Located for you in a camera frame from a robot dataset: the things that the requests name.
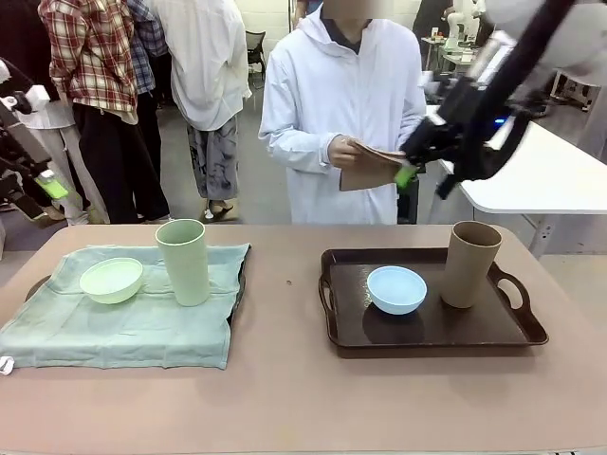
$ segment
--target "green cup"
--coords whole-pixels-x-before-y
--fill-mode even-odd
[[[158,228],[156,242],[179,304],[206,301],[211,288],[205,226],[197,220],[173,220]]]

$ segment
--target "light green bowl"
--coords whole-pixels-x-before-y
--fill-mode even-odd
[[[80,278],[80,288],[92,300],[112,305],[133,297],[143,283],[143,265],[115,258],[93,265]]]

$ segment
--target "black collar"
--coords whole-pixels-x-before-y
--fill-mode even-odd
[[[344,34],[341,33],[341,30],[338,28],[337,24],[333,19],[328,19],[324,17],[324,7],[321,7],[321,21],[324,24],[324,27],[326,28],[326,31],[329,34],[329,38],[331,38],[331,41],[334,41],[340,46],[352,49],[354,52],[356,52],[357,55],[359,54],[360,44],[362,43],[362,40],[357,43],[352,43],[351,41],[349,41],[344,36]]]

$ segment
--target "cup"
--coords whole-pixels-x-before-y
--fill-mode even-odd
[[[211,294],[205,226],[197,220],[173,220],[156,231],[156,243],[177,302],[196,306]]]
[[[502,235],[493,227],[476,221],[457,223],[449,242],[443,301],[455,308],[470,308],[501,245]]]

